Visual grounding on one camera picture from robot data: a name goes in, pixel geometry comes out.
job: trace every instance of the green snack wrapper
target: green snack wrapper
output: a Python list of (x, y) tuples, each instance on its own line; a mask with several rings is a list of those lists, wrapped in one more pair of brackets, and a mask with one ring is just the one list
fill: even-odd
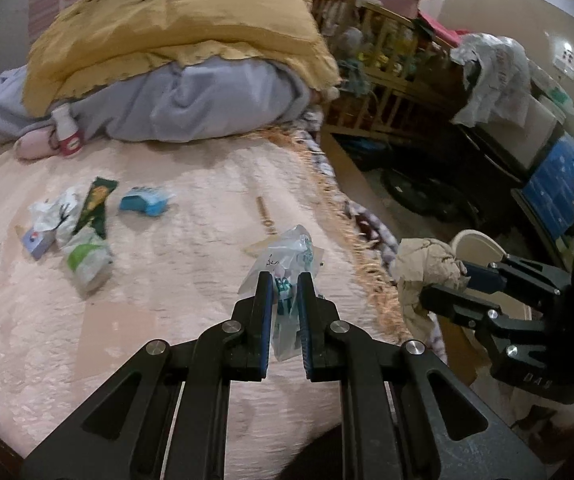
[(89, 225), (103, 240), (107, 238), (105, 200), (117, 186), (118, 181), (116, 180), (96, 177), (96, 180), (91, 184), (90, 192), (85, 198), (80, 217), (76, 227), (74, 227), (74, 234), (78, 233), (86, 225)]

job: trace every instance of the snack package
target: snack package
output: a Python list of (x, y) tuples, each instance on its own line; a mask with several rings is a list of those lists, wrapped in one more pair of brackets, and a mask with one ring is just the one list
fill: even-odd
[(105, 283), (111, 274), (112, 253), (109, 245), (90, 226), (85, 226), (63, 246), (65, 263), (81, 292), (91, 292)]
[(302, 352), (296, 296), (298, 276), (301, 272), (310, 272), (315, 278), (323, 253), (322, 249), (313, 246), (307, 229), (297, 225), (269, 242), (238, 289), (242, 298), (253, 296), (260, 272), (272, 273), (272, 348), (279, 361)]
[(74, 234), (77, 234), (85, 225), (91, 225), (92, 229), (101, 238), (107, 238), (105, 231), (105, 200), (116, 189), (118, 182), (96, 177), (92, 182), (90, 192), (88, 192), (78, 222), (74, 227)]
[(121, 199), (120, 210), (139, 211), (147, 216), (160, 216), (170, 195), (160, 187), (132, 187)]
[(29, 254), (38, 261), (52, 246), (55, 237), (54, 231), (35, 231), (30, 229), (22, 236), (20, 241), (29, 251)]

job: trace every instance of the white cloth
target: white cloth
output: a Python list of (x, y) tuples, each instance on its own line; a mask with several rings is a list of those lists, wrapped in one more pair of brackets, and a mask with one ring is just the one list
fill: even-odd
[(465, 34), (459, 47), (451, 50), (451, 60), (464, 66), (463, 84), (480, 63), (480, 75), (469, 100), (451, 122), (470, 128), (498, 117), (525, 126), (531, 76), (525, 49), (512, 38), (491, 34)]
[(398, 301), (403, 319), (412, 335), (427, 343), (434, 322), (420, 304), (420, 292), (425, 285), (445, 285), (465, 290), (469, 278), (466, 269), (456, 259), (451, 247), (433, 238), (405, 238), (398, 246), (393, 278), (398, 282)]

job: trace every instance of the yellow blanket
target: yellow blanket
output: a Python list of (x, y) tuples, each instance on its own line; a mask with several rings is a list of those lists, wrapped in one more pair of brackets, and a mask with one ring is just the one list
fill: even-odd
[(316, 90), (339, 82), (309, 0), (80, 0), (35, 42), (24, 104), (42, 116), (56, 99), (211, 56), (280, 61)]

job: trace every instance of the plastic bag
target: plastic bag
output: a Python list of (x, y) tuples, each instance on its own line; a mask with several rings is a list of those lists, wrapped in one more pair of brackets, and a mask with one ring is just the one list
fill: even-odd
[(470, 128), (488, 123), (492, 116), (525, 125), (531, 96), (531, 76), (525, 50), (512, 38), (491, 34), (465, 34), (459, 47), (451, 50), (451, 60), (464, 66), (463, 84), (469, 86), (476, 63), (480, 75), (467, 104), (451, 122)]
[(253, 296), (260, 272), (272, 273), (272, 348), (279, 361), (302, 352), (296, 296), (298, 276), (301, 272), (310, 272), (315, 278), (323, 253), (322, 249), (313, 246), (307, 229), (297, 225), (278, 239), (269, 241), (238, 289), (243, 298)]
[(82, 202), (73, 187), (69, 187), (55, 202), (35, 202), (29, 206), (32, 228), (36, 232), (56, 232), (59, 249), (70, 241), (80, 216)]
[(109, 279), (112, 253), (107, 242), (90, 226), (78, 231), (62, 251), (74, 283), (81, 292), (91, 292)]

